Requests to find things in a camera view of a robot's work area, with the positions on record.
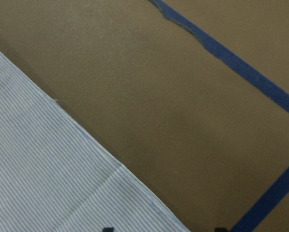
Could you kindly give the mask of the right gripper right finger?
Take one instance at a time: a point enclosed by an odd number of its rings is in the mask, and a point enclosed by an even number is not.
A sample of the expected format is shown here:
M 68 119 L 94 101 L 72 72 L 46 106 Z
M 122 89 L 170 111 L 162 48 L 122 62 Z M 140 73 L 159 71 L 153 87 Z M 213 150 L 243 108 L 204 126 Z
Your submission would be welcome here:
M 217 227 L 214 229 L 214 232 L 228 232 L 227 228 Z

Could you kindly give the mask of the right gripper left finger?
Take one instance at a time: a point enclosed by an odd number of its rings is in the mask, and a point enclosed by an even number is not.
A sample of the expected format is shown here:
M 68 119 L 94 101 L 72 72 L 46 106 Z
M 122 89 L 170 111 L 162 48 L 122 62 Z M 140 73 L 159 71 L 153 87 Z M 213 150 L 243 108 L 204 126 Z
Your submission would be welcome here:
M 114 228 L 113 227 L 105 227 L 102 229 L 102 232 L 114 232 Z

